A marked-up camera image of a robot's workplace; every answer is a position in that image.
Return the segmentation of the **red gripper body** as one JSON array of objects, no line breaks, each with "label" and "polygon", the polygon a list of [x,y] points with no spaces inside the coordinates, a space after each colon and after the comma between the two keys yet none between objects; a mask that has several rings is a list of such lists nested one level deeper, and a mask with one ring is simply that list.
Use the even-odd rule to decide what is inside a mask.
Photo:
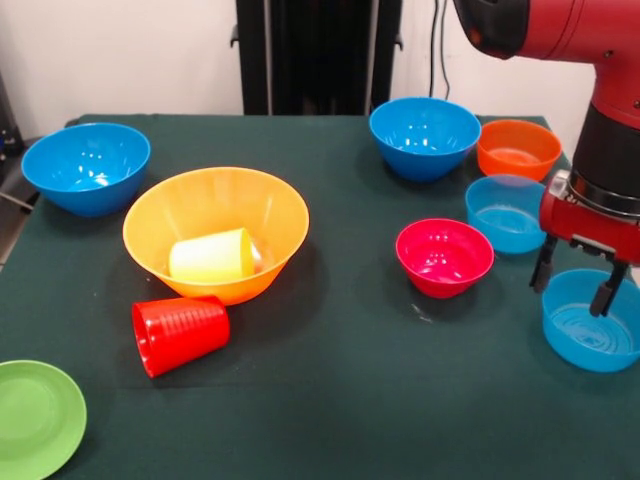
[{"label": "red gripper body", "polygon": [[603,252],[611,259],[639,266],[639,219],[614,216],[592,208],[575,194],[568,170],[557,171],[543,194],[540,228],[568,243],[572,241]]}]

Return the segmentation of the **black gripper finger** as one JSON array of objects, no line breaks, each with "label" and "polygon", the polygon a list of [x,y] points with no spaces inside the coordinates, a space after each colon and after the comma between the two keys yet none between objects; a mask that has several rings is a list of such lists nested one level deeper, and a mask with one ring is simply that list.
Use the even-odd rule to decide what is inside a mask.
[{"label": "black gripper finger", "polygon": [[608,280],[601,283],[591,302],[589,312],[592,316],[606,316],[623,283],[628,264],[620,260],[613,261],[613,269]]},{"label": "black gripper finger", "polygon": [[553,255],[558,239],[547,234],[541,246],[539,255],[532,273],[529,286],[535,293],[542,293],[548,286],[553,272]]}]

